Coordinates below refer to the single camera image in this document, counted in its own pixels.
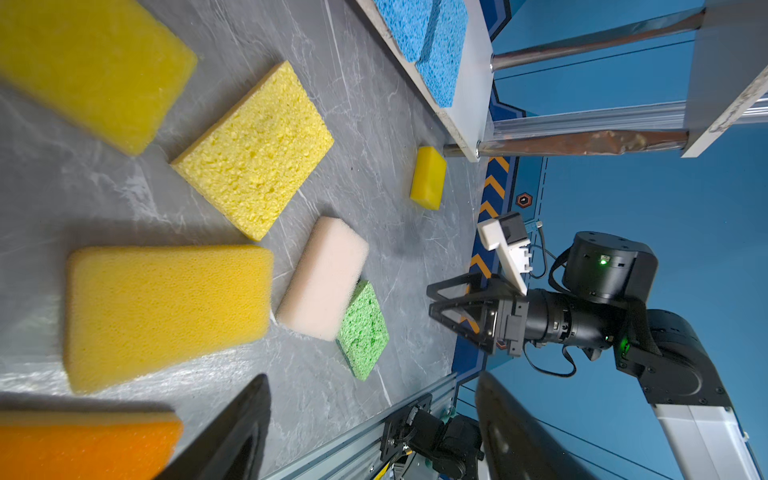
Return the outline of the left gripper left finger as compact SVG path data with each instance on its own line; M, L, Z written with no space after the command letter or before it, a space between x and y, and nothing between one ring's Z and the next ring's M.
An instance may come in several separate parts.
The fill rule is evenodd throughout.
M157 477L257 479L270 417L269 381L260 374Z

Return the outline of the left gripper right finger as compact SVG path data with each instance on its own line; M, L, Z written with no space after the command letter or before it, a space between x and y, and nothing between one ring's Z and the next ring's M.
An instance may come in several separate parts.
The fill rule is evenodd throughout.
M478 377L475 406L492 479L592 479L490 373Z

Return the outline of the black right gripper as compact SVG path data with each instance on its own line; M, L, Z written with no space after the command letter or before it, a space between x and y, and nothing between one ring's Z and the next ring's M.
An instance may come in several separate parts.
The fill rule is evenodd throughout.
M594 360L618 335L618 310L612 306L543 289L498 304L490 279L480 272L430 284L426 295L434 301L433 320L485 353L493 353L496 342L514 357L523 355L527 342L554 343L578 347Z

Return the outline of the green cellulose sponge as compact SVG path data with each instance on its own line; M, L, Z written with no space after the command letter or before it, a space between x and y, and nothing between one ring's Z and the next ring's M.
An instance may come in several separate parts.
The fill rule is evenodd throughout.
M358 380L365 381L389 342L389 332L372 284L360 281L345 312L337 342Z

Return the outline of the blue cellulose sponge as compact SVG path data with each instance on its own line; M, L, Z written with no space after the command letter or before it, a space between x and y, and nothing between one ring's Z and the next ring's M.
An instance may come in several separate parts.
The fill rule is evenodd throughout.
M468 21L463 1L433 2L416 69L440 108L453 105Z

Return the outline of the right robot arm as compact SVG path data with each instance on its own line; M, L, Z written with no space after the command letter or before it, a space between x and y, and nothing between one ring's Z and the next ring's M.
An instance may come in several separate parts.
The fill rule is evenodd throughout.
M692 326L651 309L658 268L643 243L578 232L552 265L545 289L467 273L427 289L432 319L478 348L504 344L578 348L592 359L612 350L634 377L687 479L757 479L761 473L719 373Z

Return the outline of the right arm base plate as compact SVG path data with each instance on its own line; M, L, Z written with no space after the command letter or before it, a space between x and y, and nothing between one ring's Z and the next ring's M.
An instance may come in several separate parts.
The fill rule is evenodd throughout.
M403 452L403 447L407 446L414 436L413 422L416 414L422 410L429 412L432 399L430 393L425 393L397 408L385 419L380 444L380 460L382 462L391 461Z

